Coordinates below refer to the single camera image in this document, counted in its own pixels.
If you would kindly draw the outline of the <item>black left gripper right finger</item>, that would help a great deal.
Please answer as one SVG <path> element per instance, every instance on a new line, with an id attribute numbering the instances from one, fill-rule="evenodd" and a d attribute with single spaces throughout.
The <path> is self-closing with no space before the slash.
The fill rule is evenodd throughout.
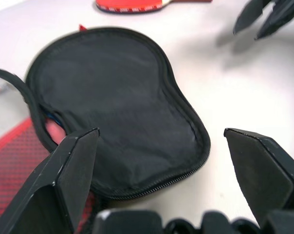
<path id="1" fill-rule="evenodd" d="M 261 228 L 294 228 L 294 159 L 272 138 L 224 131 L 237 181 Z"/>

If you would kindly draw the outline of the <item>red table tennis paddle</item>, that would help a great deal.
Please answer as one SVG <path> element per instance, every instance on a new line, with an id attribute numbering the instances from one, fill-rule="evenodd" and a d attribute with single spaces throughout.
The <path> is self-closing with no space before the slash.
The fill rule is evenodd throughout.
<path id="1" fill-rule="evenodd" d="M 95 0 L 98 9 L 112 13 L 157 11 L 173 2 L 212 2 L 213 0 Z"/>

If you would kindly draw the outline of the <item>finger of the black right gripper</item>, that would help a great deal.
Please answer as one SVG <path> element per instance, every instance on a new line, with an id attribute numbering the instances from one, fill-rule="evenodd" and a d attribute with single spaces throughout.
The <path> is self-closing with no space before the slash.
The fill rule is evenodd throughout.
<path id="1" fill-rule="evenodd" d="M 240 15 L 237 17 L 233 34 L 237 34 L 251 26 L 262 14 L 263 9 L 275 0 L 249 0 Z"/>
<path id="2" fill-rule="evenodd" d="M 276 1 L 271 14 L 257 32 L 254 39 L 263 39 L 271 36 L 294 18 L 294 0 Z"/>

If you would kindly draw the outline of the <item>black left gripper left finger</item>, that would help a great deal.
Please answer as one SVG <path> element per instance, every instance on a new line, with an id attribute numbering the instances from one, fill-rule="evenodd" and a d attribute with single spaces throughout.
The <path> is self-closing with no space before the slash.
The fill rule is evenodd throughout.
<path id="1" fill-rule="evenodd" d="M 74 234 L 91 187 L 99 136 L 97 128 L 66 136 L 0 216 L 0 234 Z"/>

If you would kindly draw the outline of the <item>black and red paddle case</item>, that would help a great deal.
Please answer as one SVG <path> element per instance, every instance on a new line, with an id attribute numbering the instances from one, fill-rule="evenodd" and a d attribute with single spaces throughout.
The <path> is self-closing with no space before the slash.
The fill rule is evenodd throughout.
<path id="1" fill-rule="evenodd" d="M 49 155 L 77 131 L 99 129 L 89 194 L 92 211 L 80 234 L 96 233 L 108 200 L 143 197 L 194 174 L 210 138 L 180 91 L 162 48 L 125 28 L 73 33 L 47 46 L 26 80 L 0 69 L 30 110 Z"/>

